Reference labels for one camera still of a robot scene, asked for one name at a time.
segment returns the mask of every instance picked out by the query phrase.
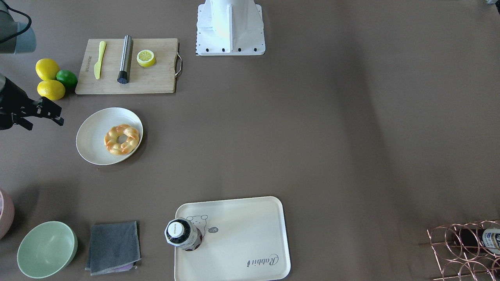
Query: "towel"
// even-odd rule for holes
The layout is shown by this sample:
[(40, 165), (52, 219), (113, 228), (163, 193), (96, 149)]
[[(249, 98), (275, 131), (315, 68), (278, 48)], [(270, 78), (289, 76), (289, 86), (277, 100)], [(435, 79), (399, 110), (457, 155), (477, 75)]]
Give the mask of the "towel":
[(91, 276), (128, 271), (140, 259), (137, 221), (96, 224), (90, 228), (85, 270)]

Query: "lemon slice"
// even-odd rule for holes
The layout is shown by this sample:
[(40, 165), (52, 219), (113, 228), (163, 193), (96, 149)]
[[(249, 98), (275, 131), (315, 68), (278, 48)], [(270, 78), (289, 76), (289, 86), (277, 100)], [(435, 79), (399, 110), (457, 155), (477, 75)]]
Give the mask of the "lemon slice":
[(155, 54), (150, 50), (142, 50), (137, 54), (137, 62), (142, 67), (150, 67), (155, 64)]

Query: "bottle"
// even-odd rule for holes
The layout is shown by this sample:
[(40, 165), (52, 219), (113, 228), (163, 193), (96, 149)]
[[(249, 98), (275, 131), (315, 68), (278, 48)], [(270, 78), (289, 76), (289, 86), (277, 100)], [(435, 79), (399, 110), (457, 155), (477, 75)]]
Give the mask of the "bottle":
[(461, 228), (458, 232), (462, 245), (465, 249), (471, 253), (477, 252), (478, 247), (479, 253), (486, 253), (487, 251), (493, 255), (500, 255), (500, 229), (497, 228), (478, 228), (477, 229), (477, 239), (476, 234), (469, 230)]
[(165, 228), (167, 243), (185, 251), (194, 251), (202, 243), (202, 232), (189, 220), (178, 217)]

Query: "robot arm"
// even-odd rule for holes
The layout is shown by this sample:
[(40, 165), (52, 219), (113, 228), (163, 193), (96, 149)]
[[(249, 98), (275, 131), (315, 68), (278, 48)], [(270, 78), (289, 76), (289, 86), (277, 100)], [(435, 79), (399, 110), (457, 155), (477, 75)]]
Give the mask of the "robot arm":
[(0, 74), (0, 130), (21, 125), (31, 131), (33, 124), (25, 119), (29, 116), (51, 119), (59, 126), (64, 124), (59, 105), (44, 96), (36, 101), (30, 99), (25, 91)]
[[(9, 10), (24, 15), (28, 23), (15, 22)], [(31, 18), (18, 10), (10, 8), (0, 0), (0, 54), (31, 53), (36, 48), (35, 33), (30, 28)], [(33, 124), (25, 119), (28, 116), (48, 118), (59, 126), (64, 124), (61, 107), (50, 99), (42, 97), (32, 100), (26, 92), (0, 73), (0, 130), (21, 125), (27, 130)]]

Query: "bear print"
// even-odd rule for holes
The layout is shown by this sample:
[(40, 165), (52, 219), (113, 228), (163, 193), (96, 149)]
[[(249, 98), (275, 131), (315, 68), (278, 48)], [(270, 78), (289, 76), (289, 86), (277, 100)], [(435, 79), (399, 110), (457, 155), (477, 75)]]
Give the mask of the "bear print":
[(201, 231), (201, 236), (205, 237), (205, 228), (207, 227), (207, 219), (209, 218), (208, 215), (193, 215), (193, 216), (188, 216), (186, 219), (188, 221), (191, 221), (192, 224)]

